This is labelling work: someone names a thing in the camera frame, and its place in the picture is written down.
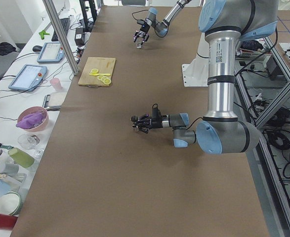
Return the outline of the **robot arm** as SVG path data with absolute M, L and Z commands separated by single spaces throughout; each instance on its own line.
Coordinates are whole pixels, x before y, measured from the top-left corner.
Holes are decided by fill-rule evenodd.
M 137 49 L 141 49 L 144 42 L 149 39 L 149 30 L 152 27 L 155 34 L 159 38 L 164 38 L 169 31 L 171 22 L 176 18 L 179 12 L 187 5 L 190 0 L 178 0 L 173 8 L 168 12 L 162 21 L 157 19 L 157 9 L 151 7 L 148 10 L 148 14 L 145 19 L 136 19 L 132 13 L 132 17 L 136 20 L 136 23 L 140 25 L 140 29 L 135 31 L 133 35 L 133 42 L 136 44 Z
M 199 17 L 199 30 L 209 45 L 206 115 L 196 130 L 190 130 L 186 113 L 162 115 L 153 105 L 151 115 L 131 118 L 133 127 L 144 133 L 170 127 L 175 147 L 198 143 L 208 154 L 243 153 L 255 148 L 259 131 L 238 120 L 233 112 L 235 51 L 240 41 L 275 32 L 278 5 L 276 0 L 208 0 Z

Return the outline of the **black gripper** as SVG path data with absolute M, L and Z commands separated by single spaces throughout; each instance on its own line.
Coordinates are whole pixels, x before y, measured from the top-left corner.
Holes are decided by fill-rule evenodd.
M 145 21 L 144 25 L 140 25 L 140 31 L 144 33 L 143 35 L 143 40 L 142 40 L 142 45 L 144 44 L 144 42 L 146 42 L 149 39 L 149 35 L 147 34 L 149 29 L 150 29 L 150 25 Z M 140 37 L 140 32 L 136 31 L 133 35 L 133 41 L 136 42 L 136 40 Z
M 149 121 L 150 126 L 147 125 L 134 125 L 134 128 L 136 131 L 143 132 L 148 134 L 150 128 L 166 128 L 169 127 L 169 115 L 162 115 L 161 117 L 152 117 L 150 119 L 150 116 L 148 113 L 145 113 L 144 115 L 138 117 L 138 116 L 133 116 L 133 121 Z

